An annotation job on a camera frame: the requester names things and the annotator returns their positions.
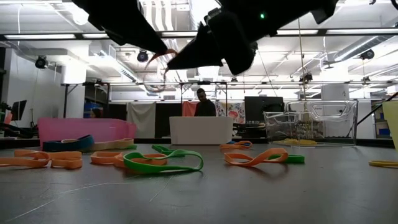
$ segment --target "clear plastic container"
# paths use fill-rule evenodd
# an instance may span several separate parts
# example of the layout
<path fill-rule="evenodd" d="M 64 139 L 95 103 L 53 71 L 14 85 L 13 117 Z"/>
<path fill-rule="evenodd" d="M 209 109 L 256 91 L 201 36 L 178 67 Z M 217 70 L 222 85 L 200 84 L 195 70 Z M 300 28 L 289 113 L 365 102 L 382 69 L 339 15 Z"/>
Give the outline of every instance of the clear plastic container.
<path fill-rule="evenodd" d="M 88 134 L 96 142 L 134 139 L 136 135 L 136 125 L 120 119 L 40 118 L 37 126 L 41 147 L 45 141 L 77 139 Z"/>
<path fill-rule="evenodd" d="M 292 101 L 285 112 L 264 112 L 270 143 L 289 146 L 354 146 L 358 101 Z"/>

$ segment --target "ceiling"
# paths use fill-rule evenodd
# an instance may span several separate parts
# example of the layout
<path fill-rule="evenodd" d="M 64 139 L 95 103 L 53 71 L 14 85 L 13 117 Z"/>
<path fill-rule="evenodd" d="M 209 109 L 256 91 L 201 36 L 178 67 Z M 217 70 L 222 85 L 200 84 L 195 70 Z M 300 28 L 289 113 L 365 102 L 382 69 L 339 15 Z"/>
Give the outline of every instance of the ceiling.
<path fill-rule="evenodd" d="M 190 9 L 190 1 L 204 0 L 171 0 L 171 18 L 166 19 L 165 7 L 167 1 L 141 1 L 144 5 L 145 16 L 152 23 L 155 30 L 167 30 L 167 25 L 172 25 L 173 30 L 190 30 L 194 29 L 192 14 L 195 9 Z M 39 4 L 20 4 L 23 1 L 16 1 L 18 4 L 4 4 L 0 1 L 0 33 L 38 33 L 38 32 L 97 32 L 90 24 L 86 23 L 78 25 L 76 23 L 76 8 L 70 1 L 64 0 L 60 3 L 47 3 L 46 1 L 38 2 Z M 317 25 L 311 14 L 304 15 L 300 18 L 301 29 L 320 29 L 320 28 L 374 28 L 374 27 L 390 27 L 394 20 L 398 22 L 398 13 L 393 8 L 390 0 L 378 0 L 375 5 L 370 6 L 368 0 L 345 0 L 338 3 L 335 15 L 324 23 Z M 159 11 L 161 14 L 161 23 L 159 23 Z M 287 24 L 283 29 L 298 29 L 298 21 Z M 353 44 L 362 37 L 273 37 L 263 38 L 258 41 L 259 51 L 254 59 L 252 67 L 238 76 L 238 81 L 259 82 L 268 81 L 267 73 L 273 81 L 290 81 L 299 80 L 302 65 L 307 66 L 307 70 L 311 71 L 314 80 L 321 78 L 324 65 L 322 60 L 325 59 L 325 52 L 332 54 L 339 52 L 345 47 Z M 176 39 L 176 50 L 181 50 L 190 39 Z M 145 63 L 137 61 L 136 57 L 139 49 L 135 46 L 124 45 L 118 46 L 110 40 L 94 40 L 94 41 L 35 41 L 22 42 L 23 46 L 29 48 L 66 48 L 71 52 L 84 58 L 91 68 L 87 72 L 87 77 L 97 77 L 103 80 L 111 80 L 113 82 L 121 82 L 125 79 L 114 69 L 109 63 L 104 63 L 98 56 L 93 55 L 99 53 L 98 49 L 103 50 L 106 54 L 116 56 L 126 69 L 133 72 L 140 80 L 150 80 L 152 82 L 161 81 L 161 75 L 157 75 L 158 64 L 152 62 L 147 69 Z M 79 49 L 84 49 L 89 45 L 90 54 L 86 52 L 81 54 Z M 372 48 L 375 57 L 372 60 L 362 61 L 360 59 L 348 59 L 344 63 L 333 64 L 333 67 L 348 68 L 346 79 L 360 80 L 364 74 L 372 74 L 372 72 L 380 71 L 397 65 L 396 50 L 398 50 L 398 39 L 393 37 Z M 182 73 L 183 79 L 194 80 L 201 78 L 195 69 Z M 379 74 L 378 80 L 388 80 L 398 75 L 395 70 L 388 73 Z M 228 66 L 221 67 L 218 76 L 214 81 L 230 80 L 231 72 Z"/>

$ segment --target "person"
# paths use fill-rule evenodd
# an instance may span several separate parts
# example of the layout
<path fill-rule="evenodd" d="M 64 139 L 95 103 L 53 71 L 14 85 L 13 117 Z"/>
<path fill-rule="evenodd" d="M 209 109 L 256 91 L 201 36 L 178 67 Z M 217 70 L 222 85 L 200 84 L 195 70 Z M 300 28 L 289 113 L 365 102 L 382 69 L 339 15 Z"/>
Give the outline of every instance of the person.
<path fill-rule="evenodd" d="M 101 118 L 101 110 L 94 108 L 90 112 L 90 118 Z"/>
<path fill-rule="evenodd" d="M 206 98 L 204 89 L 198 89 L 197 95 L 200 102 L 197 104 L 195 116 L 216 116 L 216 106 Z"/>

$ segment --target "pink bin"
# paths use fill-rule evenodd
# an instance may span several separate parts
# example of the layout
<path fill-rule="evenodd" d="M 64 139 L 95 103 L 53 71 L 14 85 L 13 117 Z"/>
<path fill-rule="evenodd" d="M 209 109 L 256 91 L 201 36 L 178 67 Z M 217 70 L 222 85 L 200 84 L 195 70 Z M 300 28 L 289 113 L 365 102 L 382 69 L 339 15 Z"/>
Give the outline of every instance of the pink bin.
<path fill-rule="evenodd" d="M 136 135 L 136 125 L 120 119 L 40 118 L 37 126 L 41 147 L 45 141 L 77 139 L 88 134 L 96 142 L 134 139 Z"/>

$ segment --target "man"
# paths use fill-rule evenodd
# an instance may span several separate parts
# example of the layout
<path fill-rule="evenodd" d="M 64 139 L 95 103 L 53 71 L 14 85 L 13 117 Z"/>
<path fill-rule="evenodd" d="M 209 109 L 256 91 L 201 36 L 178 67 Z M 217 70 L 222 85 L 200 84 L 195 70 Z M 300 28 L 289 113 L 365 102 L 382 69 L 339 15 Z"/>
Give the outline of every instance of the man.
<path fill-rule="evenodd" d="M 195 116 L 216 116 L 216 106 L 206 98 L 204 89 L 200 88 L 197 95 L 200 102 L 197 104 Z"/>

